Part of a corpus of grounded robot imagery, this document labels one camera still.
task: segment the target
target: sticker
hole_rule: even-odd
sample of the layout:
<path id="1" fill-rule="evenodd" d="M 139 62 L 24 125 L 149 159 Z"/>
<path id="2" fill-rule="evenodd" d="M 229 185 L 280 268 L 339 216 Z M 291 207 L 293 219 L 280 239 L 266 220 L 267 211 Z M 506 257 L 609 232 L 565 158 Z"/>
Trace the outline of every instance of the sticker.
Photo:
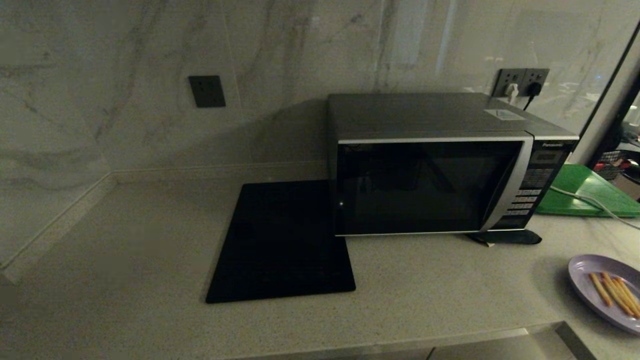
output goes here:
<path id="1" fill-rule="evenodd" d="M 517 115 L 509 110 L 502 110 L 502 109 L 484 109 L 484 110 L 502 121 L 525 120 L 520 115 Z"/>

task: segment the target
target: microwave handle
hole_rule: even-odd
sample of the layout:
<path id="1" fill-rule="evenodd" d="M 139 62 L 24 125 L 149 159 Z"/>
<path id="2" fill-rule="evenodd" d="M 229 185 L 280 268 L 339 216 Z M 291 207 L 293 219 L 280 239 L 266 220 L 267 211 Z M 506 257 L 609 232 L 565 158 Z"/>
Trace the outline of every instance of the microwave handle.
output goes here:
<path id="1" fill-rule="evenodd" d="M 482 228 L 480 228 L 481 232 L 491 229 L 509 209 L 509 206 L 513 202 L 513 199 L 516 197 L 516 194 L 520 189 L 520 185 L 522 184 L 524 175 L 527 172 L 532 149 L 533 137 L 528 136 L 527 138 L 523 138 L 522 147 L 520 148 L 520 153 L 518 154 L 516 163 L 513 166 L 513 170 L 511 171 L 509 181 L 507 181 L 507 185 L 504 187 L 504 190 L 502 191 L 498 202 L 493 208 L 491 215 L 489 215 Z"/>

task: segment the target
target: microwave window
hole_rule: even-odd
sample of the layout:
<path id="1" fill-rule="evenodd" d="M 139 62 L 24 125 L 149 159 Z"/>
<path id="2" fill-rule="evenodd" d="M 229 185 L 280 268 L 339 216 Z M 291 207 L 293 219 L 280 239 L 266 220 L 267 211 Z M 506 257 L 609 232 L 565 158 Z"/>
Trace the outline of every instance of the microwave window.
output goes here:
<path id="1" fill-rule="evenodd" d="M 344 233 L 476 231 L 522 142 L 341 145 Z"/>

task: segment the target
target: microwave door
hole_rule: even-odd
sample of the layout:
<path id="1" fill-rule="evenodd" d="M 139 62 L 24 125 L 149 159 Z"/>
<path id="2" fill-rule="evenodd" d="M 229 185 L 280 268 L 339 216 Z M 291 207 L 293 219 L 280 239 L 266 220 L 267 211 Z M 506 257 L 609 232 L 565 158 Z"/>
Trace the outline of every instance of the microwave door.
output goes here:
<path id="1" fill-rule="evenodd" d="M 500 132 L 418 140 L 339 145 L 336 234 L 482 231 L 511 204 L 502 194 L 517 193 L 533 143 Z"/>
<path id="2" fill-rule="evenodd" d="M 533 137 L 523 136 L 519 140 L 522 141 L 522 147 L 520 148 L 520 153 L 518 154 L 518 157 L 515 161 L 515 165 L 513 165 L 510 174 L 505 173 L 503 176 L 508 176 L 503 191 L 494 192 L 493 196 L 498 197 L 498 199 L 491 199 L 490 204 L 495 203 L 495 206 L 491 210 L 489 216 L 486 217 L 486 221 L 484 222 L 480 231 L 487 231 L 491 229 L 500 220 L 500 218 L 502 218 L 505 212 L 509 209 L 509 206 L 511 205 L 513 199 L 516 197 L 518 189 L 520 189 L 520 185 L 522 184 L 524 175 L 527 172 L 529 159 L 531 158 L 531 151 L 533 149 Z"/>

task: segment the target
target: microwave control panel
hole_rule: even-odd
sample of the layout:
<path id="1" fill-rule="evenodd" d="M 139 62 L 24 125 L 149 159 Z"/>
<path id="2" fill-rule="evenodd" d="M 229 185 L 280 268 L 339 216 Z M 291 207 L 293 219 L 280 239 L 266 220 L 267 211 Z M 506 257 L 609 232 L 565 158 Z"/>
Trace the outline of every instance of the microwave control panel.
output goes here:
<path id="1" fill-rule="evenodd" d="M 527 172 L 509 209 L 492 230 L 523 229 L 571 153 L 575 140 L 536 140 Z"/>

